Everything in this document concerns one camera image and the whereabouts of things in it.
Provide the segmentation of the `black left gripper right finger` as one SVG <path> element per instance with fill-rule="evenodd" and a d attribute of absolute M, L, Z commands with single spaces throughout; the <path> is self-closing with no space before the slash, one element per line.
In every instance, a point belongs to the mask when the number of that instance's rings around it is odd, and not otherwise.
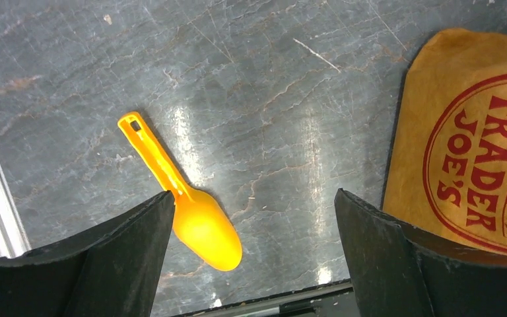
<path fill-rule="evenodd" d="M 458 244 L 338 190 L 337 226 L 362 316 L 507 316 L 507 256 Z"/>

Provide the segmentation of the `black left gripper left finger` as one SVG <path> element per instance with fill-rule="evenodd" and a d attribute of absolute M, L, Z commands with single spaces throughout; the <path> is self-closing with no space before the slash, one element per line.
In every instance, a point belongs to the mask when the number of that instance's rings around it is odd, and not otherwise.
<path fill-rule="evenodd" d="M 174 218 L 162 192 L 78 234 L 0 258 L 0 316 L 149 316 Z"/>

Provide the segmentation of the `yellow plastic scoop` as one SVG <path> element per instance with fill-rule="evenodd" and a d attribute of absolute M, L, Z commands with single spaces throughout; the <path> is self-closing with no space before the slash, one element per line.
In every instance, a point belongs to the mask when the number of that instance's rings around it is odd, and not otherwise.
<path fill-rule="evenodd" d="M 185 181 L 138 112 L 123 115 L 118 127 L 162 189 L 174 195 L 175 235 L 211 267 L 219 271 L 236 269 L 242 260 L 242 244 L 216 199 Z"/>

